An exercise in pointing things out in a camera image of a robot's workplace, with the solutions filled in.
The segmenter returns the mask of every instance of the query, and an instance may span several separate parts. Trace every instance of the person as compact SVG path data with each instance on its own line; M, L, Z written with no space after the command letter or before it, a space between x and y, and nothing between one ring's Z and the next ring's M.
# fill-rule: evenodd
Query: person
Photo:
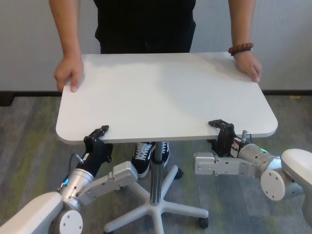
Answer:
M195 22L196 0L94 0L98 8L95 33L102 54L126 53L188 53ZM58 29L63 59L54 77L61 92L71 78L75 92L83 74L78 38L79 0L49 0ZM232 44L250 42L255 0L229 0ZM261 64L251 51L236 53L234 59L242 72L255 82L261 78ZM169 142L163 144L164 165L170 152ZM138 142L132 157L138 177L144 177L155 151L154 142Z

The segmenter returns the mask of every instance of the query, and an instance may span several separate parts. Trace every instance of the black pants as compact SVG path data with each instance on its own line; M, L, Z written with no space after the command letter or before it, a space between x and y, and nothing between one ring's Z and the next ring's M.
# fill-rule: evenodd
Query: black pants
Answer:
M101 54L148 54L188 53L192 46L196 24L192 18L182 25L173 25L171 30L157 33L157 36L128 36L118 30L107 33L100 40Z

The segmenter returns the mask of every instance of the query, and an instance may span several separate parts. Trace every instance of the white wall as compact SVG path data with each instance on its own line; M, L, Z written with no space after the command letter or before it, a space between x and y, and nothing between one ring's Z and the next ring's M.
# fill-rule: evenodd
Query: white wall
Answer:
M98 53L97 10L81 1L83 53ZM312 89L312 1L258 0L254 53L263 64L263 89ZM231 45L227 0L197 0L193 52L227 51ZM0 1L0 91L54 91L61 47L48 0Z

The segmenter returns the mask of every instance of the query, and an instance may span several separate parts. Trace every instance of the black baseboard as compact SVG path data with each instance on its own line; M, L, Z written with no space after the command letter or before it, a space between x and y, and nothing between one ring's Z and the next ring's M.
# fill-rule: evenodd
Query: black baseboard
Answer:
M2 91L0 92L0 106L11 106L14 100L14 93Z
M312 90L262 90L264 95L312 96ZM14 97L61 97L57 91L0 91L0 106L11 106Z
M312 96L312 90L262 90L262 92L267 96Z
M18 91L13 92L15 97L61 97L57 91Z

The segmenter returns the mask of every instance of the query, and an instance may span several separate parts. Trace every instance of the table top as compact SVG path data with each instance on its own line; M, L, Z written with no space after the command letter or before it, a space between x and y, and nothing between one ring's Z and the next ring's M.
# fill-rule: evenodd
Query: table top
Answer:
M109 125L104 142L214 139L208 121L267 137L277 120L258 84L227 53L84 55L75 93L64 87L56 132L82 143Z

